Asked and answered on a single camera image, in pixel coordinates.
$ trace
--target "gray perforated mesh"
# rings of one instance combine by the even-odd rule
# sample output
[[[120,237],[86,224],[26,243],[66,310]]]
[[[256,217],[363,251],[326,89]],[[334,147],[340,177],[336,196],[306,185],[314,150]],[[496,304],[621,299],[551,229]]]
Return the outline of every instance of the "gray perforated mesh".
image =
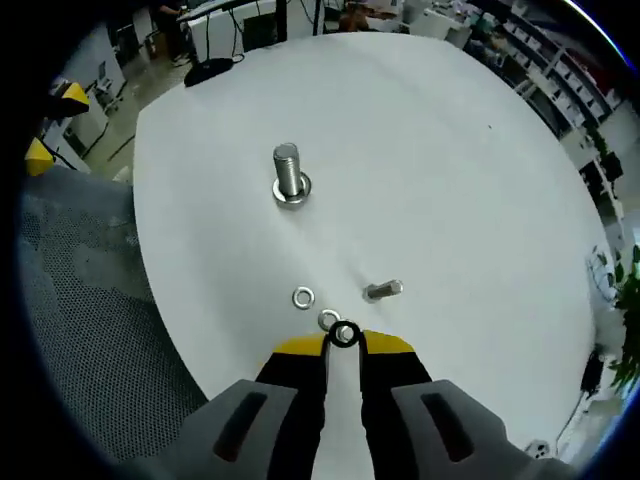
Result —
[[[114,460],[152,455],[206,400],[153,302],[130,188],[60,170],[31,179],[24,198],[18,249],[33,332],[88,436]]]

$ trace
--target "yellow object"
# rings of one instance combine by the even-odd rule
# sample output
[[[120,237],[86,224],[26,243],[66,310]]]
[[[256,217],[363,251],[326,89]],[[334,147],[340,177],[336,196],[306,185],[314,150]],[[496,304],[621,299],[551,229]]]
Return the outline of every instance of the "yellow object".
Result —
[[[324,333],[313,333],[305,337],[290,338],[280,344],[273,353],[288,353],[290,355],[309,355],[319,357],[322,354]]]
[[[70,98],[71,100],[75,100],[76,102],[89,106],[89,97],[87,97],[87,94],[77,82],[69,85],[69,88],[67,88],[62,94],[62,98]]]
[[[27,162],[27,173],[32,177],[42,175],[53,167],[53,155],[37,138],[34,138],[31,142],[25,160]]]
[[[375,353],[412,353],[413,347],[399,337],[365,330],[362,332],[367,341],[367,352]]]

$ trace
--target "person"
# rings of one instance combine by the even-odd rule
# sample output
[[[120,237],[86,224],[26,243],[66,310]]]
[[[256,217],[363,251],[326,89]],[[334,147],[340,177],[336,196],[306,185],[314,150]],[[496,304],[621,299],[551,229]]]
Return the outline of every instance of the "person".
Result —
[[[175,0],[158,0],[152,10],[153,19],[158,29],[164,33],[167,39],[167,50],[174,67],[180,67],[189,63],[186,56],[182,32],[178,25],[178,17],[181,15],[180,2]]]

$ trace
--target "white round table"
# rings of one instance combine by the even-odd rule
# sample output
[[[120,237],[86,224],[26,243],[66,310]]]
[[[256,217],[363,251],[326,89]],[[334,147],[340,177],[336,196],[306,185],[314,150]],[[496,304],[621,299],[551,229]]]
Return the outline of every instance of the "white round table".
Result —
[[[295,212],[272,198],[283,142],[313,181]],[[177,86],[140,114],[134,196],[154,298],[209,398],[323,308],[411,343],[521,448],[553,443],[579,398],[602,224],[542,120],[445,42],[307,38]],[[363,301],[394,278],[401,295]],[[334,349],[314,478],[373,478],[359,408],[357,351]]]

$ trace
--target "black rubber o-ring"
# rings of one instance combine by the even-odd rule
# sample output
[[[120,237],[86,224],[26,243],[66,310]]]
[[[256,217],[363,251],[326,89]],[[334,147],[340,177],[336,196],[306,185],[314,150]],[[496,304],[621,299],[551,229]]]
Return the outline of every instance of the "black rubber o-ring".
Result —
[[[349,340],[348,342],[341,342],[338,339],[338,329],[341,327],[348,327],[353,331],[353,337],[351,337],[351,340]],[[349,348],[358,343],[358,340],[360,340],[361,332],[360,327],[358,327],[358,325],[356,325],[355,323],[350,322],[349,320],[339,320],[331,325],[331,328],[329,329],[329,333],[327,335],[329,335],[329,341],[336,347]]]

